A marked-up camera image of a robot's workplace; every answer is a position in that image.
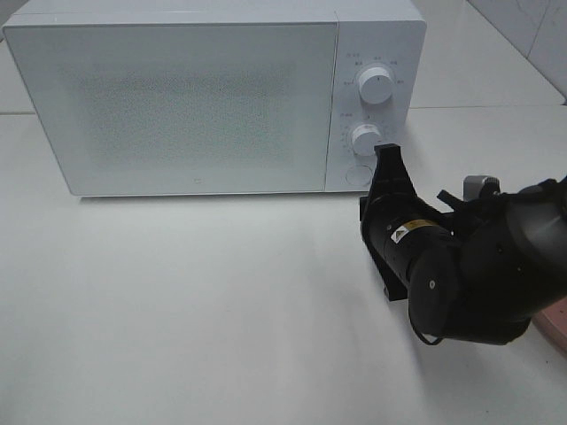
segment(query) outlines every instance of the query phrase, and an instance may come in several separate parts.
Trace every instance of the microwave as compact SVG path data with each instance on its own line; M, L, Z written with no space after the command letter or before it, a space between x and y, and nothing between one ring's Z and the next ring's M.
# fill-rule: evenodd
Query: microwave
M409 0L31 0L4 37L70 192L364 191L398 142Z

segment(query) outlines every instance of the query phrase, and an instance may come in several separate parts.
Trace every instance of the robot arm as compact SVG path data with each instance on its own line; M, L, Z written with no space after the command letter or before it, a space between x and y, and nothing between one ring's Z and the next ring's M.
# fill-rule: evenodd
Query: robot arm
M376 153L361 198L362 239L386 296L408 298L424 342L506 344L567 296L567 177L506 194L493 177L470 176L463 201L439 193L454 210L441 213L417 196L399 146Z

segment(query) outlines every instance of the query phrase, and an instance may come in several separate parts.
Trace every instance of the white table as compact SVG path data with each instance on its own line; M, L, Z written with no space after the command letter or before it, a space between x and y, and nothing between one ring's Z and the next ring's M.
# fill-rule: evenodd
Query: white table
M510 191L562 177L566 134L562 106L417 109L403 154L433 201L471 173ZM505 347L416 339L354 194L80 200L28 115L0 117L0 204L2 424L567 417L567 359L534 328Z
M428 22L412 108L562 104L563 96L465 0L414 0ZM0 114L33 112L0 42Z

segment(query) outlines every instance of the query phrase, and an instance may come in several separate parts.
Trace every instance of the warning label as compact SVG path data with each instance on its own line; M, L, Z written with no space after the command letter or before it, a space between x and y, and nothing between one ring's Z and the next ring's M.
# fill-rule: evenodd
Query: warning label
M402 224L398 228L396 228L392 233L392 240L394 243L400 243L400 241L404 238L412 230L416 230L417 228L423 228L425 226L437 226L438 224L429 221L429 220L412 220L408 221L407 223Z

